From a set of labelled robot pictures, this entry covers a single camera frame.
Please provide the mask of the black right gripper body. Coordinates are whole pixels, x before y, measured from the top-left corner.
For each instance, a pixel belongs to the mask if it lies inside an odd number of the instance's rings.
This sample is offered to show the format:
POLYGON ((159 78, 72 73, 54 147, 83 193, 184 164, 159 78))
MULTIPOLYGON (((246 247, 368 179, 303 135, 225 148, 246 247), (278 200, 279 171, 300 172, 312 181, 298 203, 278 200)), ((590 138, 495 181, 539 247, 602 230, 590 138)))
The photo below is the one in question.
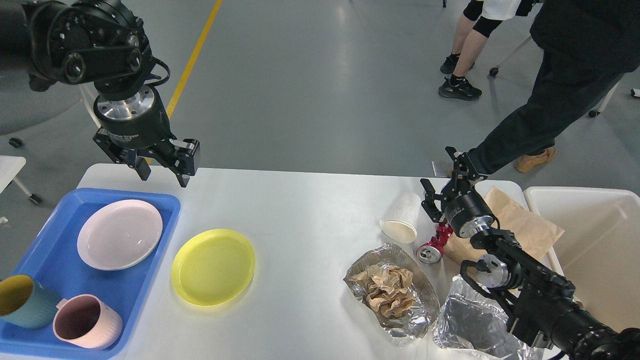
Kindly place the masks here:
POLYGON ((460 239, 492 227, 497 218, 474 187, 460 193, 436 193, 430 189, 430 219, 434 223, 448 223, 460 239))

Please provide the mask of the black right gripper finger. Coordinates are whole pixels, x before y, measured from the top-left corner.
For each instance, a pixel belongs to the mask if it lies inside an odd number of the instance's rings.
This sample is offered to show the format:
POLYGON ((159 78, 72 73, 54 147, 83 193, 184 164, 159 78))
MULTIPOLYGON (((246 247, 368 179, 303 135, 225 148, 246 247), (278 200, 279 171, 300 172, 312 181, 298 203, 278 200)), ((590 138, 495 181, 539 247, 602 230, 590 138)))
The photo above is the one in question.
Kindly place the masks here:
POLYGON ((476 183, 484 182, 489 177, 478 171, 468 152, 458 152, 453 146, 446 146, 445 151, 453 161, 445 193, 469 193, 476 183))
POLYGON ((434 185, 428 178, 421 178, 420 184, 423 187, 423 201, 421 202, 423 210, 432 221, 441 221, 443 212, 439 207, 442 195, 435 191, 434 185))

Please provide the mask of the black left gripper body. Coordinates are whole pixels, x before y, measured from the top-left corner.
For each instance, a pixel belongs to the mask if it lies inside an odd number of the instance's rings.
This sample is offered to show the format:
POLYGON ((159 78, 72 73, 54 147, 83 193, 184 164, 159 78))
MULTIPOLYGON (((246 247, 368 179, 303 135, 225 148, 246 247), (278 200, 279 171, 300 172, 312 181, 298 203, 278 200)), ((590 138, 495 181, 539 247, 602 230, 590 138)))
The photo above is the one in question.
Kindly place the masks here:
POLYGON ((163 139, 176 138, 160 94, 153 86, 142 85, 124 100, 108 100, 99 95, 93 112, 100 124, 93 140, 115 164, 125 164, 121 161, 122 150, 137 150, 146 160, 156 161, 155 145, 163 139))

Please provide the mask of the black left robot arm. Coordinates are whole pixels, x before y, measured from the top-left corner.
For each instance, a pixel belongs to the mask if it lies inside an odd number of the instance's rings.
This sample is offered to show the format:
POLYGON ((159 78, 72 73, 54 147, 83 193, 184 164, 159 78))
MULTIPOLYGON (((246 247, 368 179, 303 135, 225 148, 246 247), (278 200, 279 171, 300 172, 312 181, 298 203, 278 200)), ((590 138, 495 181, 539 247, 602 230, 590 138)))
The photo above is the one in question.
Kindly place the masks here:
POLYGON ((157 90, 170 68, 153 55, 143 19, 120 0, 3 0, 1 70, 25 72, 36 92, 93 84, 93 141, 141 180, 151 174, 149 158, 183 188, 196 174, 200 143, 174 135, 157 90))

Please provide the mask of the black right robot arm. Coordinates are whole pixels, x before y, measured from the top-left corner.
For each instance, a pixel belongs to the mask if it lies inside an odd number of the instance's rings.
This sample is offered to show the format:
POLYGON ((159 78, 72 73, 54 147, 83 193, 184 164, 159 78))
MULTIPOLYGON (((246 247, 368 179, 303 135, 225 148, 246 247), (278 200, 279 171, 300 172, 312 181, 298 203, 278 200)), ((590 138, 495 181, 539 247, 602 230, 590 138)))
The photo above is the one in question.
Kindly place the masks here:
POLYGON ((509 333, 531 347, 557 347, 556 360, 637 360, 638 328, 616 332, 581 309, 571 281, 526 253, 512 231, 494 227, 498 218, 474 187, 487 176, 468 153, 445 150, 453 162, 450 180, 437 193, 422 178, 422 207, 434 223, 448 223, 474 249, 486 251, 480 260, 463 260, 460 274, 505 311, 509 333))

